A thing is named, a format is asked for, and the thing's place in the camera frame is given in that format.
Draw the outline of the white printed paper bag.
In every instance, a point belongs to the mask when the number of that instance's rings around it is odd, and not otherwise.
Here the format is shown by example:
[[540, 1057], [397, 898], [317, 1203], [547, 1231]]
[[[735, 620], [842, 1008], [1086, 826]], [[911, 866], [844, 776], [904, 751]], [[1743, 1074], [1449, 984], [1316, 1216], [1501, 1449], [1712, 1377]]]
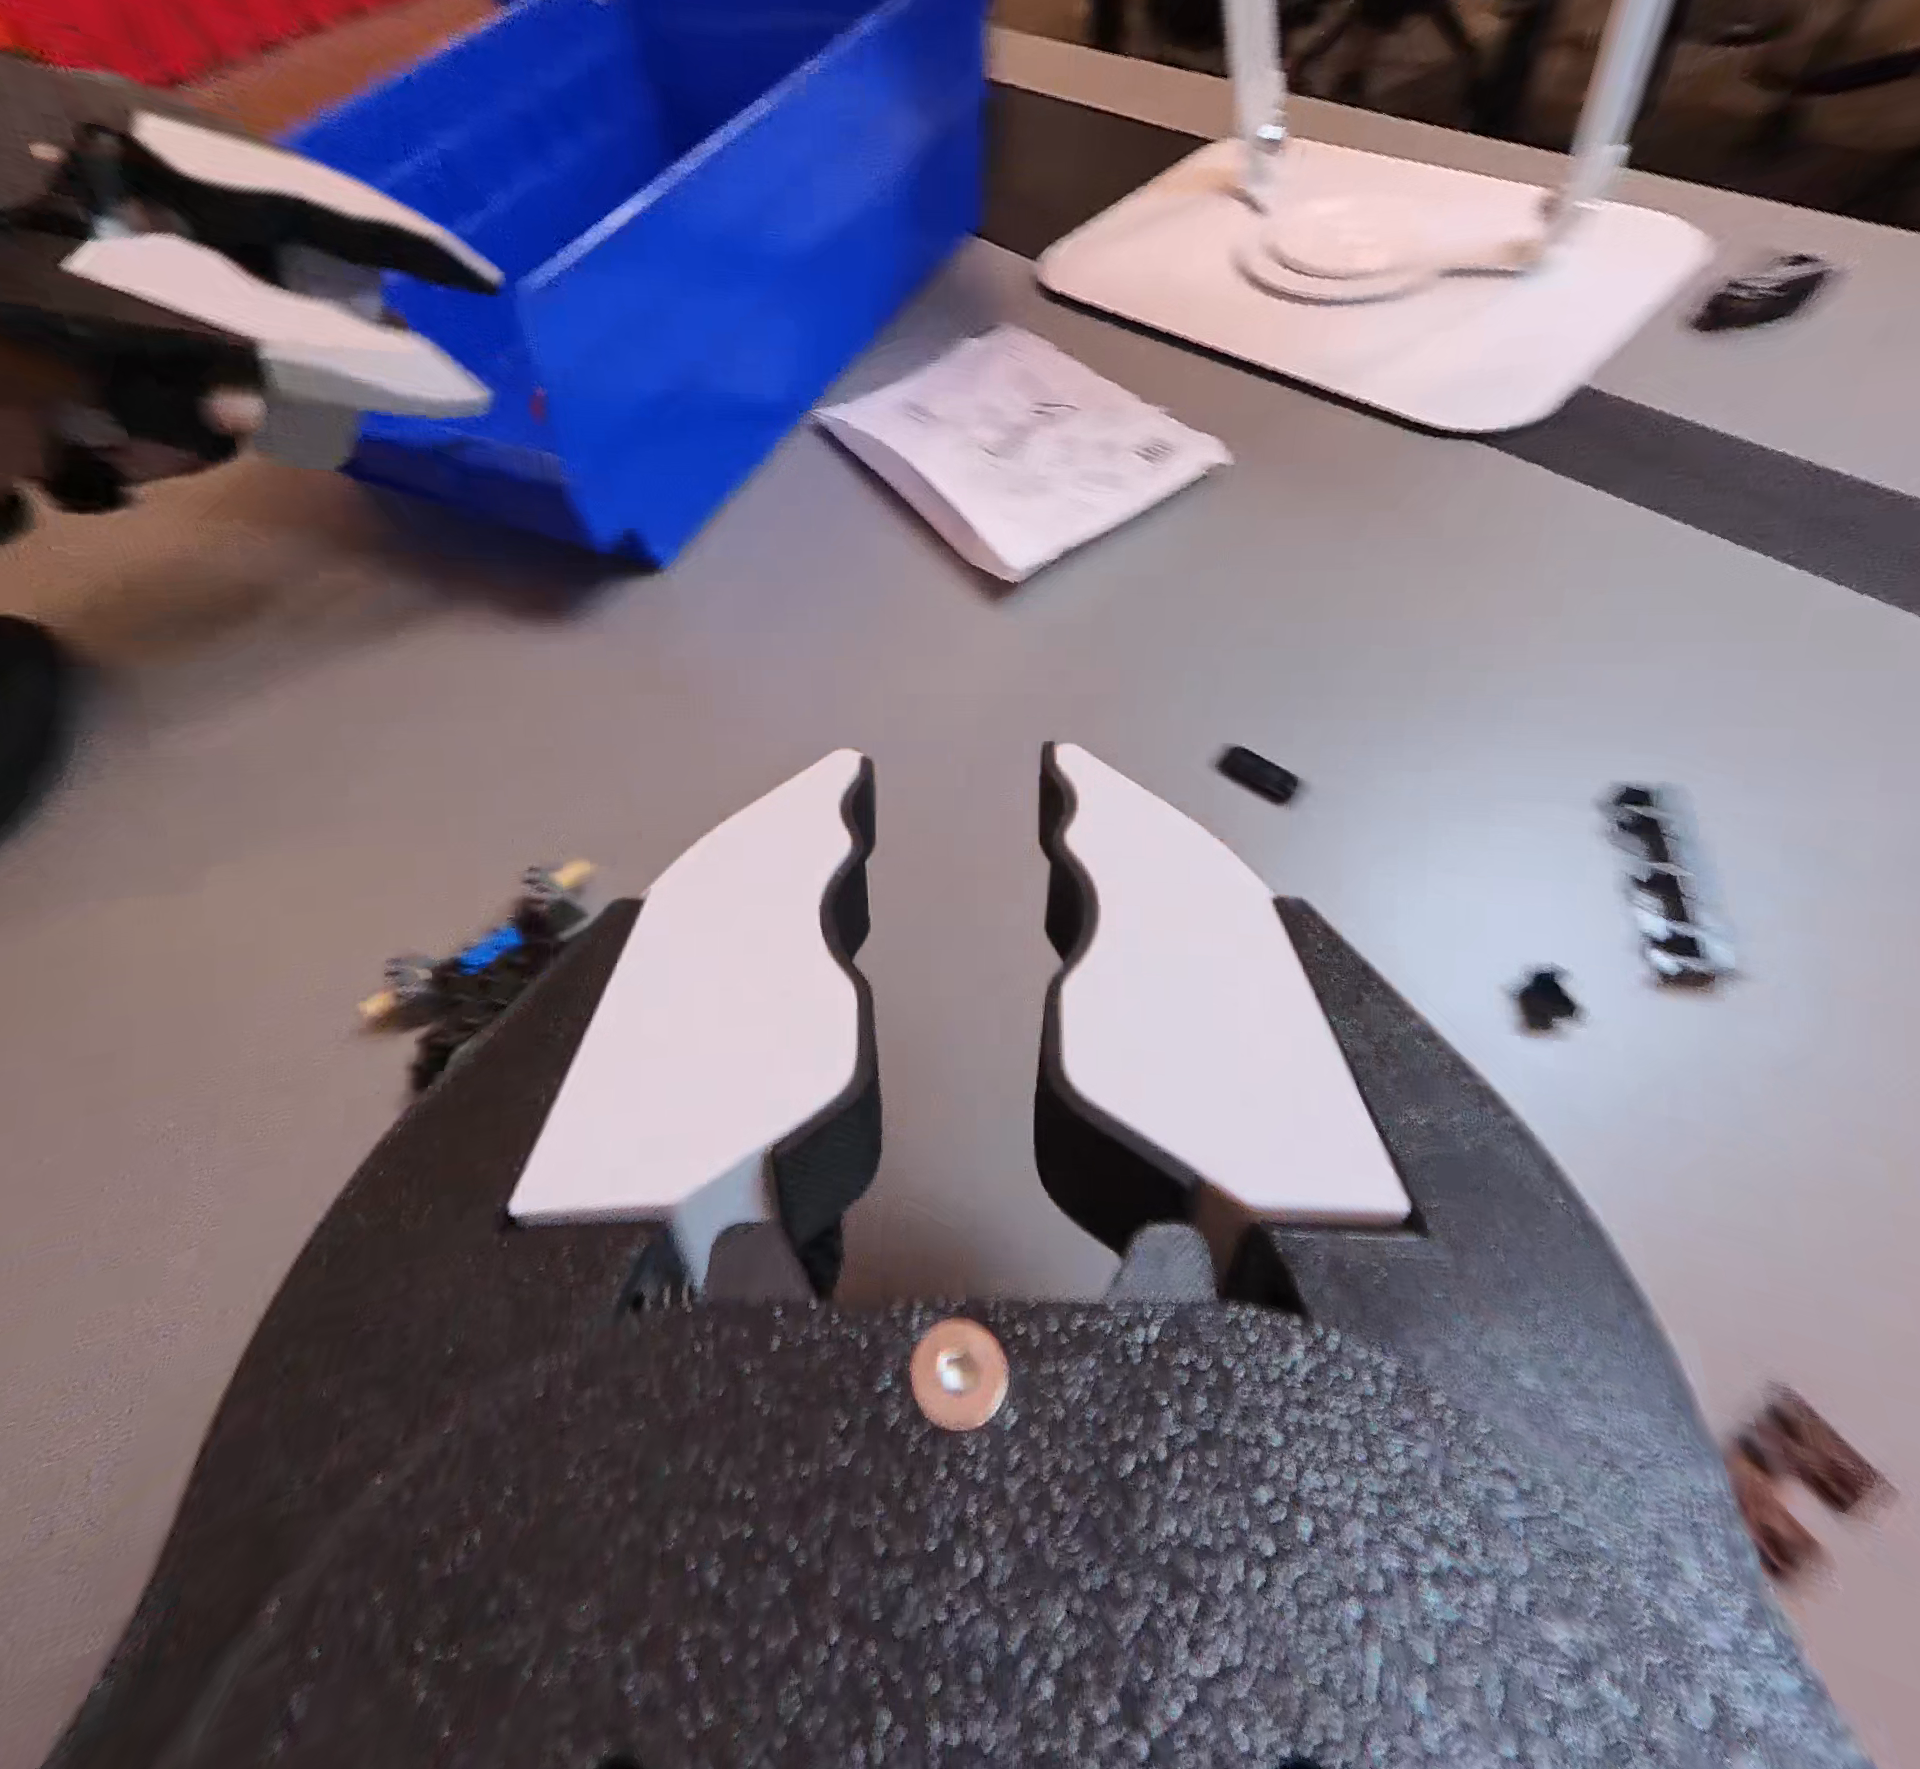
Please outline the white printed paper bag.
[[818, 407], [815, 424], [1007, 585], [1236, 463], [1218, 435], [1015, 323]]

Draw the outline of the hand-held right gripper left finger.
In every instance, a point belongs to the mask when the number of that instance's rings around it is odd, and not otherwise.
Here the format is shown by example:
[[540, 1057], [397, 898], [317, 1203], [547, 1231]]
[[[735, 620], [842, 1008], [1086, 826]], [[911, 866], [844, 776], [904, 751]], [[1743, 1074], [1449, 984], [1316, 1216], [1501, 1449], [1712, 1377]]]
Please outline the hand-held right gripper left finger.
[[689, 843], [634, 923], [512, 1190], [519, 1229], [662, 1226], [703, 1285], [771, 1222], [812, 1292], [881, 1153], [877, 767], [834, 750]]

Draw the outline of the blue plastic bin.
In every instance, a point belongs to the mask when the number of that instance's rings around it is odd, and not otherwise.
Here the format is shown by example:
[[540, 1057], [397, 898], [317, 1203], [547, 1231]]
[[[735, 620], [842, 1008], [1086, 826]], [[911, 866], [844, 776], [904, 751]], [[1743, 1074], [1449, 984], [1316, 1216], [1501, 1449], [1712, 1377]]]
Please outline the blue plastic bin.
[[983, 214], [992, 0], [517, 0], [286, 144], [491, 259], [386, 300], [491, 389], [362, 485], [670, 566]]

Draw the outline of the white book stand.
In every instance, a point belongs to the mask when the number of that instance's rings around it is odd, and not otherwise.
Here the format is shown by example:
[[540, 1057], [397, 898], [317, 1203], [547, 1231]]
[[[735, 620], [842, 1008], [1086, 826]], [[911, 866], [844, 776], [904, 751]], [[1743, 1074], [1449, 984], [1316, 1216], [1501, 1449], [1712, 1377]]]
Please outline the white book stand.
[[1079, 223], [1053, 299], [1435, 432], [1553, 415], [1712, 259], [1613, 194], [1677, 0], [1613, 0], [1558, 184], [1306, 138], [1281, 0], [1220, 0], [1237, 132]]

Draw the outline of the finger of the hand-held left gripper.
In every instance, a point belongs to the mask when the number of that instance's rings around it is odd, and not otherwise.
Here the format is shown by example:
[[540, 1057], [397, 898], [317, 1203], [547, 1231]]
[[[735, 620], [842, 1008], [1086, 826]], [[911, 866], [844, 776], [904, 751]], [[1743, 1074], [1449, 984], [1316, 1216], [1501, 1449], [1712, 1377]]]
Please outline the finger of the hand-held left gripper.
[[502, 270], [387, 193], [293, 149], [158, 111], [135, 111], [128, 165], [143, 194], [211, 226], [222, 244], [307, 244], [340, 260], [501, 293]]
[[253, 343], [264, 407], [250, 440], [291, 467], [344, 467], [366, 415], [453, 422], [494, 402], [485, 381], [419, 332], [267, 284], [179, 236], [95, 237], [62, 270]]

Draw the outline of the blue and black lego assembly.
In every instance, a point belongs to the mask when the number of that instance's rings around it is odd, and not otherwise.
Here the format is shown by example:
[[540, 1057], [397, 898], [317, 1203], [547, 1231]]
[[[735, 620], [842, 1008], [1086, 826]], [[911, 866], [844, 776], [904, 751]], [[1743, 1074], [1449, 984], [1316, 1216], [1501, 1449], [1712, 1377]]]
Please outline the blue and black lego assembly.
[[1766, 1390], [1722, 1443], [1722, 1460], [1764, 1572], [1779, 1584], [1827, 1562], [1827, 1544], [1795, 1512], [1791, 1493], [1812, 1496], [1832, 1516], [1865, 1516], [1898, 1493], [1886, 1470], [1788, 1383]]

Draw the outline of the black lego grille piece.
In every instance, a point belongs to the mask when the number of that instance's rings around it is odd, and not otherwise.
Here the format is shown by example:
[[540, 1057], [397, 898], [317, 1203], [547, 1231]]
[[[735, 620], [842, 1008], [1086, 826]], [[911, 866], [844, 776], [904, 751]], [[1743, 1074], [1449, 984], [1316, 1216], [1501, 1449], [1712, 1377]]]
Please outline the black lego grille piece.
[[1623, 781], [1596, 807], [1619, 857], [1619, 886], [1647, 978], [1693, 994], [1741, 981], [1741, 951], [1693, 801], [1669, 783]]

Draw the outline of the black lego car chassis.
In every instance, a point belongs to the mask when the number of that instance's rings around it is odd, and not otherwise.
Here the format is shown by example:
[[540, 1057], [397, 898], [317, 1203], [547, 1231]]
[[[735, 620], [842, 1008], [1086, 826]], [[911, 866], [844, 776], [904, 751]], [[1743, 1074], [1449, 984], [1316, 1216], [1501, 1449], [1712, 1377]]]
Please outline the black lego car chassis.
[[393, 956], [357, 1008], [372, 1034], [410, 1034], [408, 1096], [429, 1094], [588, 923], [597, 866], [573, 857], [522, 870], [502, 918], [443, 956]]

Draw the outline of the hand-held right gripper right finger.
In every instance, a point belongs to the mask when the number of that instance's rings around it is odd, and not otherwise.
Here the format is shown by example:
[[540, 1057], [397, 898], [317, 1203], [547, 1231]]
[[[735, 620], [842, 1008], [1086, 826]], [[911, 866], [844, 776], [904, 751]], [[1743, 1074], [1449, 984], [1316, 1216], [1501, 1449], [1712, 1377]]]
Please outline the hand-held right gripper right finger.
[[1102, 1245], [1185, 1222], [1401, 1231], [1412, 1195], [1264, 876], [1070, 741], [1043, 750], [1036, 1170]]

